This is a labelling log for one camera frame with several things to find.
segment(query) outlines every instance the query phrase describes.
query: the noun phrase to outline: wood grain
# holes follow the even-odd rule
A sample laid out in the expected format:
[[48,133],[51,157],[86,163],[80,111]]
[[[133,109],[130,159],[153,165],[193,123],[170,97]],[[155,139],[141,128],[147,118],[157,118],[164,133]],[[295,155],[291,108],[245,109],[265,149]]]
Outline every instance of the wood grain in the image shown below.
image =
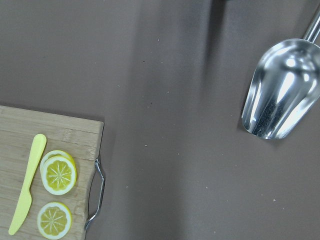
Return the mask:
[[[66,204],[72,212],[71,229],[63,239],[85,239],[88,197],[103,127],[100,121],[0,106],[0,240],[46,239],[38,231],[37,215],[45,204],[53,201]],[[73,156],[77,181],[68,193],[52,195],[43,187],[38,167],[30,188],[29,213],[18,232],[10,236],[8,229],[25,177],[30,147],[39,133],[47,137],[43,155],[59,149]]]

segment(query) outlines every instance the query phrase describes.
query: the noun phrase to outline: metal scoop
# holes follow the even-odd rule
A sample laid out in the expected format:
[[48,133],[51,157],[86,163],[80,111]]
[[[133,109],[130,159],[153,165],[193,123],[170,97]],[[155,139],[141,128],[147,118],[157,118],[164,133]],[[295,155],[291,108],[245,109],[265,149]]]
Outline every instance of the metal scoop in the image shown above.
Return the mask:
[[303,39],[271,47],[255,69],[242,111],[245,129],[264,139],[285,138],[320,96],[320,7]]

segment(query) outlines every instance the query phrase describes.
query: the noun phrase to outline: toy lemon slice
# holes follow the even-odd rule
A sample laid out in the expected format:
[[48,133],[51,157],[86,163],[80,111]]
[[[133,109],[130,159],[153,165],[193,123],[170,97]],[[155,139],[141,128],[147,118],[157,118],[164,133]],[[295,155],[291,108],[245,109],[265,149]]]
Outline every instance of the toy lemon slice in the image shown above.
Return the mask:
[[44,205],[37,216],[37,226],[42,236],[57,240],[65,236],[71,228],[72,214],[61,202]]
[[49,193],[66,194],[76,183],[75,162],[61,155],[50,157],[42,166],[41,179]]
[[63,156],[65,158],[69,159],[71,162],[73,162],[73,163],[75,162],[73,157],[69,153],[62,151],[62,150],[52,150],[52,151],[48,152],[46,155],[44,155],[43,158],[41,159],[41,162],[40,162],[40,173],[41,174],[42,174],[45,162],[48,159],[55,157],[55,156]]

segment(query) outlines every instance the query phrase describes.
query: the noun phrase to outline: cutting board handle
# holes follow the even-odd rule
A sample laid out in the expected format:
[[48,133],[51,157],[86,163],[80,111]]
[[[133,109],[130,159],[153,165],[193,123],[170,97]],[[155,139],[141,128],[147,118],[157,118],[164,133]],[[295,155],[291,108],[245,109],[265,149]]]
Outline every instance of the cutting board handle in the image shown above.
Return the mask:
[[101,168],[101,161],[100,161],[99,157],[97,157],[95,159],[94,167],[95,167],[95,170],[100,174],[100,177],[101,177],[100,197],[99,197],[98,207],[97,207],[95,213],[86,220],[86,223],[84,225],[84,230],[88,229],[88,227],[89,227],[90,223],[92,222],[92,220],[95,219],[95,217],[99,214],[100,209],[101,209],[101,205],[102,205],[102,198],[104,196],[104,191],[105,191],[106,179],[105,179],[105,175],[104,175],[104,173],[102,171],[102,168]]

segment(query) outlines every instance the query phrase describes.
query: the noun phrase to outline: yellow plastic knife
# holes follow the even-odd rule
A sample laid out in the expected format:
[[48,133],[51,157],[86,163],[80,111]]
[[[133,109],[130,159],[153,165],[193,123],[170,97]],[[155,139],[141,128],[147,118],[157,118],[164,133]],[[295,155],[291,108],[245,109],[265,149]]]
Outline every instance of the yellow plastic knife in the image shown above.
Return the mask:
[[10,235],[14,235],[19,230],[29,212],[32,202],[30,186],[34,178],[42,153],[44,152],[46,143],[47,138],[43,134],[37,134],[33,138],[29,160],[25,171],[24,181],[22,184],[22,189],[8,231]]

